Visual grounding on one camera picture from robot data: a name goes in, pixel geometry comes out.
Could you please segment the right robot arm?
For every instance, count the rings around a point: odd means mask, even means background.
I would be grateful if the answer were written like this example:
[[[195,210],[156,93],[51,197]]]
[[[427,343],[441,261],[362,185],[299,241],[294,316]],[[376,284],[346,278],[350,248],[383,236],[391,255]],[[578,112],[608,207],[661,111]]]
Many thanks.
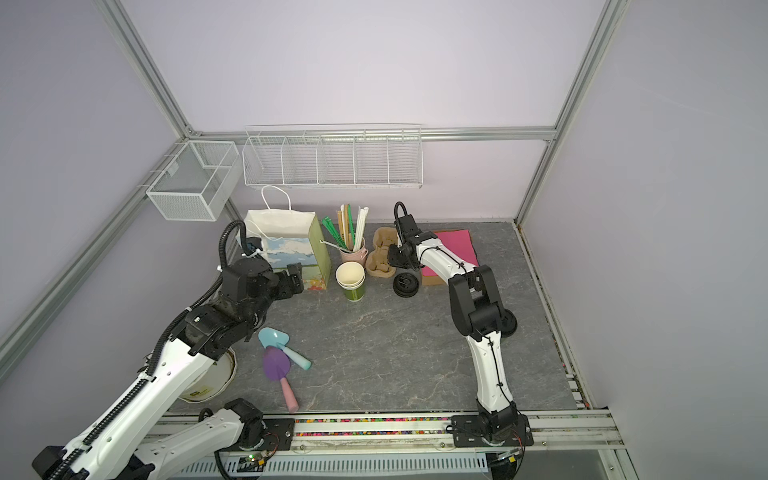
[[[516,331],[517,320],[503,303],[492,269],[463,260],[435,233],[421,229],[403,202],[395,203],[393,214],[398,241],[389,248],[389,264],[427,267],[448,287],[451,317],[473,362],[480,437],[491,445],[507,440],[522,448],[532,445],[529,422],[514,401],[501,352],[502,338]]]

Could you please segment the painted paper gift bag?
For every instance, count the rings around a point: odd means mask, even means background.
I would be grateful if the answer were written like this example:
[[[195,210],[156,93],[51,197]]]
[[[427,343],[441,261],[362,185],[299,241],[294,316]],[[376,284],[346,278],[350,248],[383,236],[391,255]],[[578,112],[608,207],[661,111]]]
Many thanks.
[[[273,189],[286,197],[284,208],[272,208],[266,190]],[[261,252],[274,270],[286,270],[299,263],[307,290],[326,290],[330,279],[331,259],[315,212],[292,207],[289,194],[280,187],[265,185],[260,194],[263,209],[249,210],[244,222],[249,236],[261,239]]]

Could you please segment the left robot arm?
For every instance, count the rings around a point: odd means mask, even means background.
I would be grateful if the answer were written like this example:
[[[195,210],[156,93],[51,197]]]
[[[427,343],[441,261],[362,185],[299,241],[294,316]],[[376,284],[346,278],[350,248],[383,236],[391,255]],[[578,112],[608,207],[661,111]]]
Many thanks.
[[[81,434],[33,460],[42,479],[166,479],[198,459],[235,447],[259,450],[271,437],[263,413],[245,399],[156,442],[146,435],[169,407],[229,349],[249,341],[279,300],[303,292],[302,266],[276,271],[242,220],[218,242],[213,284],[163,330],[130,387]]]

